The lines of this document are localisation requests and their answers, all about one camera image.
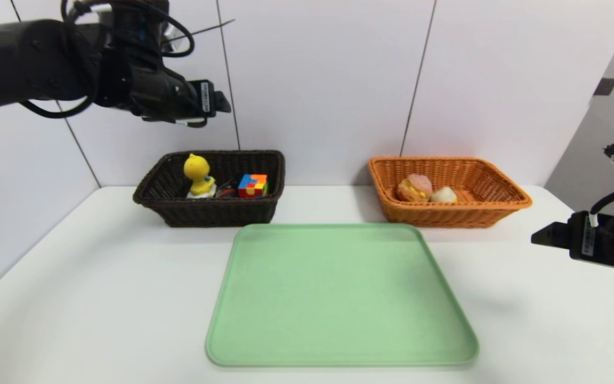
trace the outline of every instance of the wicker basket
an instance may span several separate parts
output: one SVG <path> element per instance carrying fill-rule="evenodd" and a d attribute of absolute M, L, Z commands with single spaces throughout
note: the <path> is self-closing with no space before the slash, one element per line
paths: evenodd
<path fill-rule="evenodd" d="M 471 157 L 377 157 L 368 162 L 388 221 L 418 227 L 487 228 L 532 200 L 494 165 Z M 397 199 L 397 185 L 426 175 L 433 187 L 451 187 L 456 203 L 410 203 Z"/>
<path fill-rule="evenodd" d="M 261 199 L 215 197 L 187 199 L 191 180 L 183 174 L 190 153 L 210 164 L 217 185 L 243 173 L 268 175 L 269 193 Z M 149 207 L 171 227 L 240 227 L 269 223 L 283 192 L 285 159 L 279 151 L 181 151 L 163 156 L 134 192 L 134 202 Z"/>

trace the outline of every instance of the colorful cube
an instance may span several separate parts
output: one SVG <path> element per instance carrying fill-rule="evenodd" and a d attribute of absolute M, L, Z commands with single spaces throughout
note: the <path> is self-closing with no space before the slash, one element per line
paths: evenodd
<path fill-rule="evenodd" d="M 239 197 L 266 196 L 268 192 L 269 183 L 266 182 L 266 175 L 243 175 L 241 183 L 238 185 Z"/>

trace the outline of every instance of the yellow duck toy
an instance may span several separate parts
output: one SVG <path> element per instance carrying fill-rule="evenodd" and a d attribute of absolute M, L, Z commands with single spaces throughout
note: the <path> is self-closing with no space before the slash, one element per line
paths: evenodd
<path fill-rule="evenodd" d="M 193 184 L 187 197 L 189 199 L 202 199 L 203 197 L 214 197 L 217 192 L 215 179 L 208 175 L 210 173 L 210 165 L 207 160 L 200 156 L 188 156 L 186 162 L 183 163 L 183 174 L 190 178 Z"/>

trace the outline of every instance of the table surface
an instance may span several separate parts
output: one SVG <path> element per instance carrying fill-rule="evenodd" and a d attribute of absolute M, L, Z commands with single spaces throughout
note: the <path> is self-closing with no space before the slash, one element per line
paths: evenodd
<path fill-rule="evenodd" d="M 0 383 L 614 382 L 614 269 L 529 244 L 541 187 L 488 229 L 420 229 L 480 340 L 466 367 L 223 369 L 205 336 L 239 228 L 168 228 L 97 190 L 0 281 Z M 273 223 L 383 222 L 372 187 L 286 187 Z"/>

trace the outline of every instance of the black robotic arm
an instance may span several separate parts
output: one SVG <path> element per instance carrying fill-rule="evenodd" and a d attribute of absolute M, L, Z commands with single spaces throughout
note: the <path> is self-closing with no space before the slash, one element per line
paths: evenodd
<path fill-rule="evenodd" d="M 85 0 L 63 21 L 34 20 L 0 25 L 0 106 L 19 102 L 44 117 L 78 114 L 92 103 L 132 112 L 146 121 L 202 127 L 217 111 L 230 112 L 224 94 L 208 80 L 186 81 L 166 68 L 163 57 L 192 53 L 194 41 L 168 15 L 169 2 Z M 110 5 L 97 24 L 78 25 L 92 7 Z M 168 25 L 180 30 L 188 49 L 172 52 L 163 38 Z M 29 100 L 85 99 L 64 112 L 49 112 Z M 201 119 L 183 122 L 185 119 Z"/>

